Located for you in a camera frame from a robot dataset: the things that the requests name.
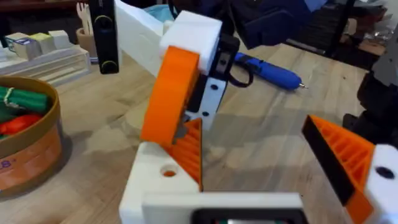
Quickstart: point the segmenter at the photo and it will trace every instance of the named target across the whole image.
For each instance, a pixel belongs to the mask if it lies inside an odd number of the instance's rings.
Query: wooden table
[[[307,114],[338,124],[345,113],[360,114],[356,92],[366,71],[286,45],[249,53],[298,73],[310,89],[287,93],[260,79],[246,89],[230,85],[205,133],[205,190],[300,192],[310,223],[344,223],[301,127]],[[155,79],[128,58],[119,75],[95,69],[58,88],[65,148],[73,148],[68,164],[43,186],[1,202],[0,223],[119,223]],[[233,74],[247,78],[235,68]]]

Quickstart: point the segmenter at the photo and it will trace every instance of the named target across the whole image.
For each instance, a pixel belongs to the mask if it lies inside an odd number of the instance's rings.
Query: blue object
[[[301,78],[294,72],[259,60],[258,58],[250,57],[239,52],[235,56],[235,61],[245,63],[250,68],[248,72],[252,72],[254,75],[285,90],[295,90],[303,86]]]
[[[160,22],[164,22],[166,20],[174,21],[169,6],[166,4],[147,7],[144,10],[148,12],[148,14],[150,14],[151,16],[155,17]]]

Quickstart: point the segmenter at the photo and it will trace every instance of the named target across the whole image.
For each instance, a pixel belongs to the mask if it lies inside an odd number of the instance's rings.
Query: white plastic base
[[[160,56],[169,46],[200,55],[199,70],[207,75],[213,62],[222,22],[188,11],[182,11],[160,40]]]
[[[398,224],[397,190],[398,150],[388,145],[377,145],[365,186],[365,194],[374,212],[366,223]]]
[[[166,170],[175,172],[165,177]],[[198,184],[156,143],[139,145],[119,206],[123,224],[144,224],[142,198],[148,193],[198,193]]]
[[[217,89],[212,89],[212,85],[216,85]],[[201,118],[202,128],[204,130],[210,130],[214,118],[216,117],[217,109],[221,103],[225,88],[225,81],[209,77],[206,82],[205,91],[203,93],[198,112],[193,113],[186,111],[185,114],[188,115],[190,119]]]
[[[146,224],[188,224],[200,208],[302,209],[296,193],[149,194],[144,198]]]
[[[121,0],[115,0],[115,11],[119,48],[156,77],[162,64],[159,42],[163,23]]]

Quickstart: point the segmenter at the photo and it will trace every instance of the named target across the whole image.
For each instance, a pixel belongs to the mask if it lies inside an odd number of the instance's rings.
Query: black electronic component
[[[373,144],[398,147],[398,87],[385,86],[370,72],[358,90],[358,100],[366,110],[359,117],[346,114],[343,126]]]
[[[118,38],[113,0],[90,0],[91,20],[99,70],[102,74],[119,72]]]
[[[298,208],[203,208],[194,211],[191,216],[191,224],[215,224],[221,220],[308,224],[303,210]]]

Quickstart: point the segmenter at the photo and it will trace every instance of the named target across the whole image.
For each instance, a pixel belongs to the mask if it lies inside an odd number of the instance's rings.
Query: white box
[[[199,54],[198,68],[207,75],[216,53],[222,22],[188,11],[182,11],[160,40],[160,56],[169,46]]]
[[[66,49],[72,46],[72,44],[69,42],[69,36],[64,30],[49,31],[49,34],[54,40],[56,49]]]

